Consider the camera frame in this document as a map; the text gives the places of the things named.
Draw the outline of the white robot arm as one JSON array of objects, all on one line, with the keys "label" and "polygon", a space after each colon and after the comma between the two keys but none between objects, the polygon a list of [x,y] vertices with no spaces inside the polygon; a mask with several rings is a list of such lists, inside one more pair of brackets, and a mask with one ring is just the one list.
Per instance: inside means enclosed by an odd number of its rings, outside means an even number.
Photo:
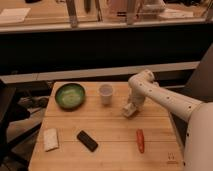
[{"label": "white robot arm", "polygon": [[130,77],[131,101],[141,105],[148,97],[187,122],[183,171],[213,171],[213,102],[161,88],[154,79],[150,70]]}]

